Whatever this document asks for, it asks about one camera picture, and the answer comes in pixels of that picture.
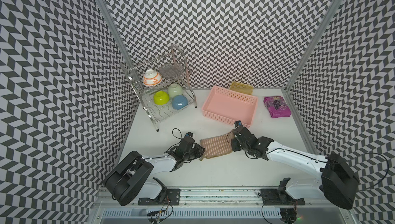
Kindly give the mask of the metal two-tier dish rack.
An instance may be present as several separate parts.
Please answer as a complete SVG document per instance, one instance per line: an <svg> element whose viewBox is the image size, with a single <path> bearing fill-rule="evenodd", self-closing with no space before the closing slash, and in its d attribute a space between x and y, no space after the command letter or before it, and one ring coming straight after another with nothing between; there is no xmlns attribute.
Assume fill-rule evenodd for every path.
<svg viewBox="0 0 395 224"><path fill-rule="evenodd" d="M148 70L149 68L159 72L159 68L168 63L179 63L185 68L185 74L176 79L162 79L162 82L153 87L148 87L143 85L143 76L137 77L137 71L139 69ZM139 65L128 67L127 65L120 63L120 67L127 79L127 81L132 86L133 92L137 95L138 101L141 107L147 114L148 118L152 122L155 130L159 132L158 124L171 116L179 113L181 110L175 110L172 107L171 101L165 105L156 105L153 101L153 96L158 91L167 91L167 88L172 83L177 83L183 88L183 96L188 100L188 105L193 105L197 108L197 100L194 91L190 85L190 70L188 68L188 58L184 53L184 50L176 45L172 44L170 46L170 51L159 55L150 60L146 60Z"/></svg>

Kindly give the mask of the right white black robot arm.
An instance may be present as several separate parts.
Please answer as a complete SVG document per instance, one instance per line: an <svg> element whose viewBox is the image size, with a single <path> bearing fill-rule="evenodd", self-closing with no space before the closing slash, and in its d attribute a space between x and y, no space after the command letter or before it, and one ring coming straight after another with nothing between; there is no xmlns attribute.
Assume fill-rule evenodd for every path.
<svg viewBox="0 0 395 224"><path fill-rule="evenodd" d="M235 122L232 134L234 152L243 151L250 159L279 162L310 175L302 180L284 178L275 201L288 204L315 198L326 199L341 209L353 208L360 181L342 156L334 152L328 156L315 155L289 148L272 138L257 138L241 121Z"/></svg>

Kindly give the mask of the yellow plastic container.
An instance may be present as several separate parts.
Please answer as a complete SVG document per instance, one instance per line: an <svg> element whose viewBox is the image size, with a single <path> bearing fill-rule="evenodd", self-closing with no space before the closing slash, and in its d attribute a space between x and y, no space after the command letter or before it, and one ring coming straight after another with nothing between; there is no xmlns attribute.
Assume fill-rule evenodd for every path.
<svg viewBox="0 0 395 224"><path fill-rule="evenodd" d="M230 90L243 93L246 95L252 95L254 88L251 85L233 81L229 87Z"/></svg>

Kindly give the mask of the pink perforated plastic basket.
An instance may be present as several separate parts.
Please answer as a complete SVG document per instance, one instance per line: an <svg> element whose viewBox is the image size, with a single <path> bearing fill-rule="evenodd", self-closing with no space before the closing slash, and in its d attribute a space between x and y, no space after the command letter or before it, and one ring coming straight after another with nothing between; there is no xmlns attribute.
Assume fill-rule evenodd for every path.
<svg viewBox="0 0 395 224"><path fill-rule="evenodd" d="M241 121L249 128L254 122L258 107L258 97L213 86L203 104L203 115L207 118L233 125Z"/></svg>

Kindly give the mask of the striped beige square dishcloth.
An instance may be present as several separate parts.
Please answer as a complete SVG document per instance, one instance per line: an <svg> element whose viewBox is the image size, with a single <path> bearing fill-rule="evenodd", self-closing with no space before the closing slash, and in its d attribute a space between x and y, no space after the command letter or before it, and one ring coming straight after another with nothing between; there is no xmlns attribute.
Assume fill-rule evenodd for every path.
<svg viewBox="0 0 395 224"><path fill-rule="evenodd" d="M217 137L211 137L200 140L200 146L205 149L203 156L200 158L211 159L232 153L231 140L234 138L232 132Z"/></svg>

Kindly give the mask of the lime green bowl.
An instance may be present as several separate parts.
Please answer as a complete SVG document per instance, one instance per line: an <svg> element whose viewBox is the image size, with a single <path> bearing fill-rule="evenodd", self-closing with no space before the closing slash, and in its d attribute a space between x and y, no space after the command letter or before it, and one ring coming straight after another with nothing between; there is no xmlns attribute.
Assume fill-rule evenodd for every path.
<svg viewBox="0 0 395 224"><path fill-rule="evenodd" d="M158 91L153 96L153 101L156 105L165 105L169 102L170 97L165 91Z"/></svg>

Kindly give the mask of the blue bowl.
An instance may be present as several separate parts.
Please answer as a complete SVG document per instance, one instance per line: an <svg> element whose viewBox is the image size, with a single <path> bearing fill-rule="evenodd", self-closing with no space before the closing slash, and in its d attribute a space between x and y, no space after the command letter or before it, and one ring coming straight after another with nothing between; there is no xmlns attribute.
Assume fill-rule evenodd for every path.
<svg viewBox="0 0 395 224"><path fill-rule="evenodd" d="M185 96L183 95L177 95L172 99L172 107L175 110L180 110L182 108L184 108L185 106L188 105L188 100Z"/></svg>

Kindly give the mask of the aluminium front mounting rail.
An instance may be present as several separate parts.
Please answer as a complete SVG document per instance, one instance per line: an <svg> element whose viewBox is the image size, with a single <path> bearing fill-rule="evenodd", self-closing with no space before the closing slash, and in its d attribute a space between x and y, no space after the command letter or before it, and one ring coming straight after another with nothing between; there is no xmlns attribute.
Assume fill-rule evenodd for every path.
<svg viewBox="0 0 395 224"><path fill-rule="evenodd" d="M169 187L170 189L180 189L178 202L170 202L176 208L202 208L202 207L260 207L263 204L262 198L259 196L260 189L274 187ZM299 205L299 208L337 208L328 200L305 198L305 205ZM134 199L126 206L121 206L111 196L111 193L101 188L97 195L97 199L92 205L95 208L132 208L140 207L138 205L139 198Z"/></svg>

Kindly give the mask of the white orange patterned bowl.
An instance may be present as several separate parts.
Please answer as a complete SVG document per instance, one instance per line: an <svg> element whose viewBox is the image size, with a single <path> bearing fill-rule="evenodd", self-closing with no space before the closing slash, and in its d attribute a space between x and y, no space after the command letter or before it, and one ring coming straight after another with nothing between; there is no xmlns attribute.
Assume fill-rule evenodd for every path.
<svg viewBox="0 0 395 224"><path fill-rule="evenodd" d="M159 72L153 69L145 71L143 76L143 85L148 87L157 86L162 82L162 76Z"/></svg>

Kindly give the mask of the purple snack packet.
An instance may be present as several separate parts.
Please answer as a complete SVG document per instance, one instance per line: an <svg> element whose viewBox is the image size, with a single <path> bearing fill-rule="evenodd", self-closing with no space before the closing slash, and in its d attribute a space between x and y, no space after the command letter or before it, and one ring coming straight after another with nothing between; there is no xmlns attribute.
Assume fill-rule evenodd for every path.
<svg viewBox="0 0 395 224"><path fill-rule="evenodd" d="M264 97L263 103L271 118L290 117L292 115L290 108L282 96Z"/></svg>

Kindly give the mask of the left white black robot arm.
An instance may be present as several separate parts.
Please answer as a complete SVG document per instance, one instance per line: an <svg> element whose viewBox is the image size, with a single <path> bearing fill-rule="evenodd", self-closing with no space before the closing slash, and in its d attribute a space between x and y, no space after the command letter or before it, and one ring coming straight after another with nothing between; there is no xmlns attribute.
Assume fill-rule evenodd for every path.
<svg viewBox="0 0 395 224"><path fill-rule="evenodd" d="M197 144L188 132L180 142L162 155L143 156L130 152L105 177L104 187L121 206L138 199L140 205L177 205L180 189L170 189L157 177L159 173L174 172L186 163L203 157L206 149Z"/></svg>

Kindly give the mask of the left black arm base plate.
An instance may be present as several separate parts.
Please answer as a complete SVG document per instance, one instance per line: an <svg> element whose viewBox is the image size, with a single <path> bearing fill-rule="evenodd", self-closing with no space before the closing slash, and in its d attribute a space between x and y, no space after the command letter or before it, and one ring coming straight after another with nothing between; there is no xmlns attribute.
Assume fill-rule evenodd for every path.
<svg viewBox="0 0 395 224"><path fill-rule="evenodd" d="M139 206L159 206L172 205L178 206L180 204L181 189L164 189L161 190L155 199L140 198L138 200Z"/></svg>

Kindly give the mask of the pale green bowl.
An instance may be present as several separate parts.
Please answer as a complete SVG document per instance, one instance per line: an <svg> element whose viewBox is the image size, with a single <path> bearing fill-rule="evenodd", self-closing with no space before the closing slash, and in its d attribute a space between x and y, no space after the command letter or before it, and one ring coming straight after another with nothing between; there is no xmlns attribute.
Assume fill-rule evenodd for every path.
<svg viewBox="0 0 395 224"><path fill-rule="evenodd" d="M172 83L168 86L167 91L170 99L173 99L176 96L182 95L184 90L181 85Z"/></svg>

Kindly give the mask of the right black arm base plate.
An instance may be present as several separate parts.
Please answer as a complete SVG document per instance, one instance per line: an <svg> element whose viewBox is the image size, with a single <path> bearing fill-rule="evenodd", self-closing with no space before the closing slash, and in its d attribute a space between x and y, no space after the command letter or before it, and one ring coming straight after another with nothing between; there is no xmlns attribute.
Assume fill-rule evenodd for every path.
<svg viewBox="0 0 395 224"><path fill-rule="evenodd" d="M306 202L303 198L294 199L286 191L276 189L260 189L258 196L263 203L269 206L304 206Z"/></svg>

